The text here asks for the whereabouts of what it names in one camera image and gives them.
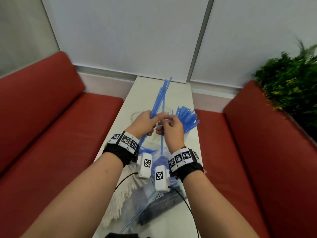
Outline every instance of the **red sofa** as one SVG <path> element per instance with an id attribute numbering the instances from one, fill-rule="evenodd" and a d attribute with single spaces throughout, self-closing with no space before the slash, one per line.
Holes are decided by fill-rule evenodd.
<path id="1" fill-rule="evenodd" d="M 249 82 L 224 113 L 196 110 L 209 180 L 261 238 L 317 237 L 317 148 Z"/>
<path id="2" fill-rule="evenodd" d="M 84 89 L 63 52 L 0 79 L 0 237 L 21 236 L 95 159 L 123 100 Z"/>

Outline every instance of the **foliage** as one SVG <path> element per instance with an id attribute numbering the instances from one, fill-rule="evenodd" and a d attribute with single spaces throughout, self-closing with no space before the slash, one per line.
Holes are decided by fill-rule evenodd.
<path id="1" fill-rule="evenodd" d="M 298 56 L 282 52 L 254 76 L 275 108 L 290 114 L 317 141 L 317 44 L 305 48 L 298 40 L 298 46 Z"/>

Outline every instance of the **black wristband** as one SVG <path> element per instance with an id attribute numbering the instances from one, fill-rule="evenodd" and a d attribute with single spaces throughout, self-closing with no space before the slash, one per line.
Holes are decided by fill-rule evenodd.
<path id="1" fill-rule="evenodd" d="M 123 167 L 125 167 L 127 164 L 130 164 L 131 161 L 137 161 L 137 156 L 135 154 L 130 153 L 128 150 L 117 144 L 107 144 L 102 153 L 105 152 L 110 152 L 116 155 L 122 161 Z"/>
<path id="2" fill-rule="evenodd" d="M 176 174 L 176 177 L 179 178 L 181 180 L 181 182 L 183 182 L 184 179 L 186 178 L 186 176 L 188 176 L 191 172 L 194 172 L 196 170 L 200 170 L 200 171 L 204 172 L 204 169 L 200 163 L 193 162 L 190 164 L 185 164 L 184 166 L 178 168 L 175 171 L 175 174 Z"/>

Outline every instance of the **wire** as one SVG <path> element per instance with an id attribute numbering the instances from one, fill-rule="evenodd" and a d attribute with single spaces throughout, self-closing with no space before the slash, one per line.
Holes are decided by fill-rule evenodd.
<path id="1" fill-rule="evenodd" d="M 175 190 L 177 192 L 177 194 L 179 194 L 179 196 L 185 201 L 189 211 L 191 212 L 192 216 L 193 216 L 193 213 L 192 213 L 192 210 L 191 208 L 189 208 L 189 205 L 187 204 L 186 200 L 184 199 L 184 197 L 180 194 L 180 192 L 178 192 L 173 186 L 168 186 L 168 188 L 172 188 L 173 190 Z M 196 226 L 196 231 L 197 231 L 197 236 L 199 238 L 199 232 L 198 232 L 198 229 L 197 229 L 197 226 Z"/>
<path id="2" fill-rule="evenodd" d="M 125 181 L 127 178 L 129 178 L 131 175 L 137 175 L 138 174 L 138 172 L 134 172 L 134 173 L 132 173 L 132 174 L 129 174 L 128 176 L 126 176 L 123 180 L 121 180 L 121 182 L 117 185 L 117 187 L 116 187 L 116 189 L 119 187 L 119 185 L 121 185 L 121 183 L 123 182 L 123 181 Z"/>

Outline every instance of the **white table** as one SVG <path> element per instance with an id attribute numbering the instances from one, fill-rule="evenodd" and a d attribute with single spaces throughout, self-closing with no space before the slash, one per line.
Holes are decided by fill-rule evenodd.
<path id="1" fill-rule="evenodd" d="M 102 154 L 103 147 L 112 137 L 113 133 L 122 131 L 131 124 L 131 115 L 133 113 L 151 110 L 153 108 L 156 96 L 163 82 L 164 81 L 157 79 L 137 77 L 96 159 Z M 172 109 L 176 112 L 178 106 L 186 106 L 192 110 L 194 109 L 190 83 L 182 84 L 171 82 L 165 96 L 165 111 L 171 114 Z M 147 147 L 146 144 L 150 143 L 160 144 L 161 137 L 153 134 L 151 137 L 146 138 L 143 146 Z M 186 136 L 185 145 L 194 149 L 201 157 L 197 128 L 191 130 Z M 186 204 L 182 202 L 146 224 L 145 230 L 140 233 L 139 236 L 141 238 L 147 236 L 153 238 L 197 237 L 197 232 L 192 215 Z"/>

